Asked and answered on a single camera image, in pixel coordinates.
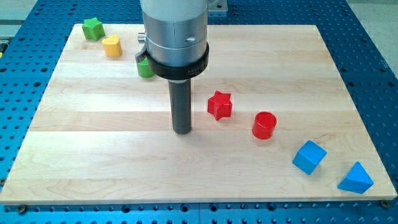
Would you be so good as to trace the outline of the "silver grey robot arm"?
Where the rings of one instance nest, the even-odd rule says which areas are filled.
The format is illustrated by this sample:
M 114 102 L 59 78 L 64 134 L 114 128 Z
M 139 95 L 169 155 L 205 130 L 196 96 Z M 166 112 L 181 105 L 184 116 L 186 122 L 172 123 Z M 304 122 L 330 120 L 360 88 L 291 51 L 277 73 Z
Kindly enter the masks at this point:
M 225 16 L 227 0 L 141 0 L 145 31 L 135 55 L 139 75 L 148 70 L 174 83 L 199 75 L 208 65 L 208 15 Z

